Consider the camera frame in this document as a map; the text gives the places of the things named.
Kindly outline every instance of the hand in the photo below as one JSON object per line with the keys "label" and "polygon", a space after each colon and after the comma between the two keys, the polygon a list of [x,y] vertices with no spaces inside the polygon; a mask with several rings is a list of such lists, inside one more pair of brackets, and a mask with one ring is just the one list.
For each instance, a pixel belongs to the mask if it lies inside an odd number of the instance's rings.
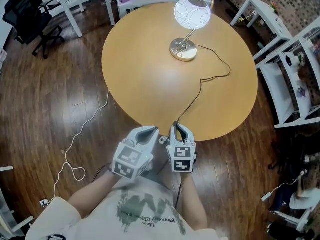
{"label": "hand", "polygon": [[180,172],[181,181],[183,182],[185,179],[192,177],[191,172]]}
{"label": "hand", "polygon": [[112,179],[114,179],[115,181],[120,181],[121,178],[122,178],[121,176],[113,173],[112,170],[110,170],[110,169],[107,170],[104,174],[105,174],[105,175],[109,175],[109,176],[110,176]]}

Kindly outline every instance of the lamp base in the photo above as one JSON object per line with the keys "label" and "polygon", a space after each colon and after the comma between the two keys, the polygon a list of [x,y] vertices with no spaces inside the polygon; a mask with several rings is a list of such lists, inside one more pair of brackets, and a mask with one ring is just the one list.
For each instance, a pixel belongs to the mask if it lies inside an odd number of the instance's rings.
{"label": "lamp base", "polygon": [[179,61],[183,61],[183,62],[192,61],[197,55],[197,47],[193,42],[191,42],[190,40],[187,40],[183,45],[183,49],[178,51],[177,48],[183,40],[184,38],[177,38],[173,40],[170,45],[170,52],[172,56]]}

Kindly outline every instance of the table lamp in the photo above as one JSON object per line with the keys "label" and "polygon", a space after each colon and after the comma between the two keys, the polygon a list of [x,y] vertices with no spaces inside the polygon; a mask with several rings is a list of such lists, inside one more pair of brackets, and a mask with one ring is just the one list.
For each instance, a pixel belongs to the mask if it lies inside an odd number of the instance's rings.
{"label": "table lamp", "polygon": [[186,38],[177,38],[170,45],[170,52],[176,59],[192,61],[197,55],[196,45],[189,40],[198,29],[208,24],[215,0],[209,7],[204,0],[179,0],[174,7],[174,17],[184,28],[192,30]]}

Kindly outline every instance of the patterned lamp shade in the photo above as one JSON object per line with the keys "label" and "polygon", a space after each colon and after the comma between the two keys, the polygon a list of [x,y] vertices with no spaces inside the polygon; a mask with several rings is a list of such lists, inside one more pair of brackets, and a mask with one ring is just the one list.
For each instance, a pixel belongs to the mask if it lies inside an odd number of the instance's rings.
{"label": "patterned lamp shade", "polygon": [[206,4],[205,7],[198,7],[189,0],[179,0],[174,7],[174,17],[184,28],[198,30],[203,28],[210,21],[211,9]]}

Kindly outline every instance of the white cable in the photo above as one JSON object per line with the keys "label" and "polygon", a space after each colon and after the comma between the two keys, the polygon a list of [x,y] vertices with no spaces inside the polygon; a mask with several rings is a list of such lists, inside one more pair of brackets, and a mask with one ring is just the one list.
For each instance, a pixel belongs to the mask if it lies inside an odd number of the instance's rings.
{"label": "white cable", "polygon": [[[83,126],[82,126],[82,128],[81,128],[81,131],[80,131],[77,135],[75,135],[75,136],[73,137],[73,140],[72,140],[72,143],[71,143],[70,147],[66,150],[66,152],[65,152],[65,154],[64,154],[65,163],[63,164],[61,171],[58,173],[58,180],[55,182],[54,187],[53,187],[53,198],[47,203],[47,205],[43,205],[43,204],[41,203],[41,206],[42,206],[43,208],[47,208],[48,205],[56,198],[56,185],[58,184],[58,182],[59,182],[59,180],[60,180],[60,174],[61,174],[62,171],[64,170],[65,165],[68,165],[68,166],[70,167],[70,169],[72,170],[73,177],[74,177],[74,179],[75,179],[77,182],[83,181],[83,179],[86,177],[86,170],[85,170],[83,167],[73,168],[73,167],[71,166],[71,164],[68,162],[68,159],[67,159],[67,153],[68,153],[68,151],[72,148],[72,146],[73,146],[73,144],[74,144],[74,141],[75,141],[75,138],[78,137],[78,136],[82,133],[82,131],[83,131],[86,123],[92,121],[92,120],[95,118],[95,116],[96,116],[96,114],[98,113],[98,111],[101,110],[101,109],[103,109],[104,107],[106,107],[106,106],[108,105],[108,100],[109,100],[109,90],[108,90],[108,94],[107,94],[107,96],[106,96],[106,103],[105,103],[102,107],[100,107],[100,108],[94,113],[93,117],[92,117],[90,120],[86,121],[86,122],[83,124]],[[84,175],[83,175],[83,177],[82,177],[81,179],[77,179],[77,178],[76,178],[76,175],[75,175],[75,170],[78,170],[78,169],[82,169],[82,170],[84,171]]]}
{"label": "white cable", "polygon": [[237,21],[236,23],[243,22],[243,21],[245,21],[246,19],[248,19],[248,18],[252,17],[253,15],[254,15],[254,14],[251,14],[250,16],[245,17],[245,18],[243,18],[242,20]]}
{"label": "white cable", "polygon": [[272,193],[273,193],[275,190],[277,190],[278,188],[281,188],[284,184],[288,184],[289,186],[291,186],[291,185],[295,184],[297,181],[298,181],[298,179],[293,179],[293,180],[291,181],[291,182],[292,182],[291,184],[289,184],[289,183],[287,183],[287,182],[281,184],[280,186],[278,186],[278,187],[276,187],[274,190],[272,190],[271,195],[272,195]]}

